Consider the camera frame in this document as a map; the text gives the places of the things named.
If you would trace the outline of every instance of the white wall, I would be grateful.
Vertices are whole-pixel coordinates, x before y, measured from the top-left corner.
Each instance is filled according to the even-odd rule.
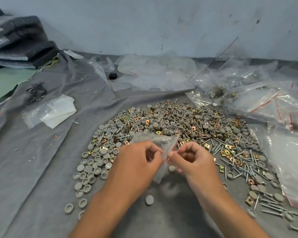
[[[59,48],[214,57],[239,36],[250,57],[298,60],[298,0],[0,0],[0,7],[37,15]]]

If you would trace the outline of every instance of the table surface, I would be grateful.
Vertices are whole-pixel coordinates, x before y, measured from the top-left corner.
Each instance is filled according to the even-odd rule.
[[[67,237],[80,212],[72,175],[98,126],[133,106],[142,108],[168,98],[178,99],[178,103],[188,100],[184,91],[113,93],[87,63],[91,54],[82,55],[86,58],[73,60],[61,52],[57,65],[20,84],[0,112],[0,237]],[[40,105],[25,104],[25,90],[40,81],[45,82],[48,90],[44,101],[61,94],[75,100],[77,112],[55,129],[43,123],[28,129],[21,118],[22,111]],[[219,154],[216,157],[216,162],[222,164]],[[98,177],[86,198],[90,200],[103,184]],[[234,200],[247,209],[249,187],[245,179],[237,178],[226,184]],[[150,207],[145,205],[147,195],[155,199]],[[72,214],[65,215],[68,203],[75,208]],[[298,237],[298,232],[287,229],[285,220],[263,214],[260,209],[259,205],[256,220],[271,237]],[[298,227],[298,217],[293,225]],[[161,183],[153,182],[131,206],[113,237],[222,237],[222,234],[200,207],[185,178],[166,171]]]

